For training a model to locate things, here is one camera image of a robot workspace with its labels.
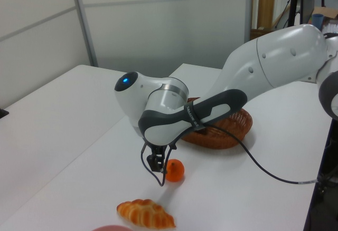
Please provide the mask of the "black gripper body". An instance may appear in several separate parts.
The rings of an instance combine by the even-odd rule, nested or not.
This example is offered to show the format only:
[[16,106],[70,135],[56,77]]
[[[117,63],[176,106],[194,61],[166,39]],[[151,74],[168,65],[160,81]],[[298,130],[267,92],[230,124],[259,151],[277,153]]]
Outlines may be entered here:
[[152,146],[152,156],[163,158],[165,156],[165,146]]

